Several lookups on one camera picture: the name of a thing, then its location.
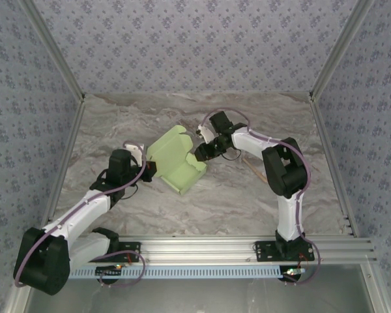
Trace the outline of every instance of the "marble surface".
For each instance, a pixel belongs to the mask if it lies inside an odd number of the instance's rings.
[[[180,124],[192,137],[194,151],[201,143],[195,135],[198,124],[219,106],[244,112],[253,129],[262,134],[294,137],[311,164],[312,182],[303,201],[305,232],[346,233],[310,105],[293,95],[276,93],[87,95],[56,216],[79,201],[123,141],[150,145]],[[243,121],[234,113],[227,115],[234,123]],[[264,170],[259,159],[247,153],[242,157]],[[120,201],[90,229],[102,226],[120,234],[273,235],[278,225],[276,196],[242,157],[209,161],[207,173],[183,196],[161,179],[139,182],[137,194]],[[133,191],[129,188],[126,195]]]

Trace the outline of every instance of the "blue floral wallpaper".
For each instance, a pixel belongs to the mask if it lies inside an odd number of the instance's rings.
[[[38,226],[77,107],[17,0],[0,0],[0,312]]]
[[[309,91],[356,0],[35,0],[86,93]]]
[[[391,290],[391,0],[374,6],[319,100],[361,235]]]

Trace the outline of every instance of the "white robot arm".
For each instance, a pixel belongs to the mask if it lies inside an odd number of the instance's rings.
[[[275,147],[277,143],[265,142],[253,137],[246,127],[236,130],[232,135],[232,142],[235,149],[243,150],[251,153],[255,157],[263,160],[262,151],[269,147]],[[297,230],[297,223],[295,218],[297,191],[290,198],[285,196],[277,196],[278,199],[278,227],[277,231],[281,237],[286,241],[291,241],[300,236]],[[301,205],[302,195],[300,196],[300,221],[301,221]]]
[[[96,257],[128,250],[120,249],[119,236],[104,228],[93,230],[86,238],[78,237],[122,199],[126,186],[134,186],[137,179],[152,181],[156,164],[146,161],[143,167],[143,147],[140,153],[137,150],[131,145],[114,150],[108,169],[75,206],[41,230],[30,228],[25,232],[13,274],[17,283],[54,295],[65,285],[71,271]]]
[[[242,123],[234,125],[223,111],[214,114],[210,121],[218,136],[215,137],[207,127],[198,127],[197,134],[205,143],[195,150],[197,160],[210,160],[229,148],[247,151],[263,160],[268,183],[278,198],[279,221],[275,245],[281,254],[280,259],[295,260],[304,250],[307,252],[310,245],[303,241],[299,232],[304,231],[301,225],[301,190],[307,183],[306,169],[295,153],[280,144],[286,143],[300,151],[296,141],[292,138],[271,139],[253,132]]]

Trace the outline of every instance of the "purple cable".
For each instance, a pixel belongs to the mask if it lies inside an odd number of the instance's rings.
[[[142,261],[142,272],[140,273],[140,275],[133,281],[131,282],[127,282],[126,284],[116,284],[116,285],[109,285],[109,284],[105,284],[103,283],[103,276],[106,272],[108,271],[103,271],[103,273],[100,275],[100,283],[102,286],[107,286],[109,288],[111,288],[112,286],[114,288],[123,288],[123,287],[129,287],[129,286],[133,286],[135,284],[137,284],[143,277],[143,275],[145,274],[145,269],[146,269],[146,263],[145,263],[145,259],[143,258],[143,256],[140,254],[140,253],[137,253],[136,251],[133,251],[133,250],[123,250],[123,251],[118,251],[118,252],[113,252],[113,253],[109,253],[109,254],[105,254],[103,256],[99,256],[95,259],[92,259],[91,261],[97,261],[97,260],[100,260],[100,259],[105,259],[105,258],[108,258],[110,256],[118,256],[119,254],[124,254],[124,253],[131,253],[131,254],[134,254],[135,256],[138,256],[139,259],[141,259]]]
[[[84,202],[82,202],[79,206],[77,206],[70,214],[68,214],[64,219],[61,220],[61,222],[59,223],[59,225],[63,225],[65,224],[65,222],[71,218],[74,214],[76,214],[82,207],[84,207],[85,205],[87,205],[88,202],[90,201],[93,201],[94,199],[97,199],[98,197],[101,197],[101,196],[105,196],[107,194],[111,194],[113,192],[118,192],[120,190],[123,190],[123,189],[126,189],[127,187],[129,187],[130,185],[133,185],[134,183],[136,183],[136,181],[138,181],[138,179],[141,177],[141,175],[143,174],[143,171],[145,171],[145,167],[146,167],[146,156],[145,156],[145,152],[143,151],[143,149],[141,148],[141,146],[132,141],[132,140],[126,140],[124,143],[123,143],[123,147],[124,145],[126,145],[127,143],[130,143],[132,145],[135,145],[136,147],[138,147],[138,149],[142,152],[142,169],[140,170],[140,172],[138,173],[138,175],[133,178],[129,183],[121,186],[121,187],[118,187],[118,188],[114,188],[114,189],[111,189],[111,190],[107,190],[105,192],[100,192],[98,194],[95,194],[94,196],[90,197],[89,199],[85,200]],[[29,258],[32,256],[33,252],[40,246],[40,244],[42,244],[46,238],[48,238],[53,232],[55,232],[56,230],[58,229],[58,225],[56,225],[54,228],[52,228],[49,232],[45,233],[33,246],[32,248],[28,251],[28,253],[26,253],[26,256],[24,257],[22,263],[20,264],[19,266],[19,269],[18,269],[18,272],[16,273],[16,276],[14,277],[14,285],[18,288],[20,287],[24,287],[26,286],[25,284],[21,284],[20,283],[20,276],[22,275],[22,272],[23,272],[23,269],[25,268],[26,266],[26,263],[29,261]]]
[[[320,270],[320,265],[321,265],[321,257],[320,257],[320,251],[319,249],[317,248],[317,245],[307,239],[301,232],[301,228],[300,228],[300,197],[303,193],[305,193],[305,191],[307,190],[307,188],[310,186],[310,183],[311,183],[311,173],[310,173],[310,166],[308,165],[308,162],[307,160],[304,158],[304,156],[301,154],[300,151],[298,151],[297,149],[295,149],[292,145],[289,145],[288,143],[285,143],[285,142],[281,142],[280,140],[276,140],[276,139],[272,139],[271,137],[266,137],[266,136],[262,136],[262,135],[259,135],[259,134],[256,134],[255,132],[253,132],[251,129],[250,129],[250,120],[249,118],[244,115],[242,112],[240,112],[239,110],[237,109],[233,109],[233,108],[217,108],[213,111],[211,111],[210,113],[208,113],[204,119],[202,120],[201,122],[201,126],[204,125],[205,121],[207,120],[207,118],[214,112],[217,112],[217,111],[222,111],[222,110],[227,110],[227,111],[233,111],[233,112],[236,112],[238,113],[239,115],[243,116],[245,118],[245,120],[247,121],[248,123],[248,126],[246,127],[248,129],[248,132],[249,134],[251,134],[253,137],[257,138],[257,139],[260,139],[260,140],[265,140],[267,142],[272,142],[272,143],[277,143],[279,145],[282,145],[290,150],[292,150],[292,152],[294,152],[300,159],[301,161],[303,162],[304,164],[304,167],[306,169],[306,173],[307,173],[307,183],[306,183],[306,186],[304,186],[304,188],[297,194],[296,196],[296,205],[295,205],[295,222],[297,223],[297,232],[298,234],[300,235],[300,237],[307,243],[311,244],[313,247],[314,247],[314,250],[316,251],[317,253],[317,268],[316,270],[314,271],[314,273],[308,277],[306,280],[303,280],[302,282],[296,282],[294,279],[292,279],[291,277],[289,276],[285,276],[286,278],[289,278],[293,281],[293,284],[298,284],[298,285],[302,285],[302,284],[305,284],[309,281],[311,281],[315,276],[316,274],[319,272]]]

